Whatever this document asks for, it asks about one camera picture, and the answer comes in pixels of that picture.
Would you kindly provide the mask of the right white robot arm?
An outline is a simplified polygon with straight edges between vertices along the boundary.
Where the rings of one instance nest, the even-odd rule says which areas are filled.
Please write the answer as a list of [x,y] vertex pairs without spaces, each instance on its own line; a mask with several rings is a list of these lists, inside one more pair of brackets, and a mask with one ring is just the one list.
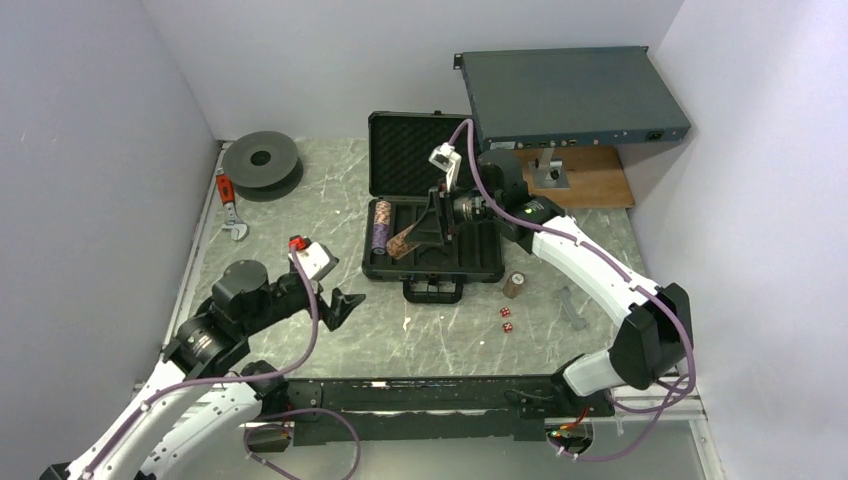
[[661,286],[604,250],[550,199],[530,193],[506,150],[463,157],[444,143],[428,161],[445,177],[430,188],[424,212],[389,242],[392,257],[423,245],[447,244],[468,225],[494,223],[503,238],[550,264],[587,293],[612,320],[612,344],[560,368],[551,388],[557,411],[574,415],[591,394],[630,386],[645,390],[684,364],[695,379],[689,297]]

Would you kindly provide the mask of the brown poker chip stack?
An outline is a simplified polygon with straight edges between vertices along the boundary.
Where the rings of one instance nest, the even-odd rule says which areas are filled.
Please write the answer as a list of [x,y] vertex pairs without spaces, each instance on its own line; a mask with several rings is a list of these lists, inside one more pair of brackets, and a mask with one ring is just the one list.
[[506,277],[502,293],[505,297],[514,299],[522,292],[526,284],[526,275],[520,271],[513,271]]
[[413,227],[409,226],[387,241],[386,251],[391,258],[399,260],[418,247],[416,242],[408,239],[412,230]]

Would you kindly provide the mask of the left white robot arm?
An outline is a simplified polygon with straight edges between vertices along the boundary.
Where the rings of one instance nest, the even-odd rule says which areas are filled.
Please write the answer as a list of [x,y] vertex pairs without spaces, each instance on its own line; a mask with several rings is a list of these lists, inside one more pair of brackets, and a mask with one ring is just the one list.
[[43,479],[168,479],[212,437],[252,421],[272,420],[288,404],[285,374],[300,367],[317,342],[281,370],[265,361],[231,375],[250,351],[251,336],[305,311],[312,328],[338,329],[364,300],[321,279],[338,263],[321,244],[289,256],[290,270],[270,281],[255,260],[226,267],[210,296],[166,345],[142,389],[107,431],[77,459],[52,464]]

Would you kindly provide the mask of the purple poker chip stack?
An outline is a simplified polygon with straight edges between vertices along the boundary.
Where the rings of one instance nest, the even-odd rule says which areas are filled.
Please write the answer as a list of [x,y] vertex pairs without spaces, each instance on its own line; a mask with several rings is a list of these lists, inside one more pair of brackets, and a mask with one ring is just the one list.
[[372,226],[371,251],[375,255],[388,253],[388,242],[392,238],[390,223],[375,221]]

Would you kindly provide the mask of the orange poker chip stack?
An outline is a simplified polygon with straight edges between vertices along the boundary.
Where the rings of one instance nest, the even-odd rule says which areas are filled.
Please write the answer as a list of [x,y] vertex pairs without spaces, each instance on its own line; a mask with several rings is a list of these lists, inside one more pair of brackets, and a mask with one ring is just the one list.
[[377,201],[375,204],[374,223],[389,225],[391,222],[392,204],[385,200]]

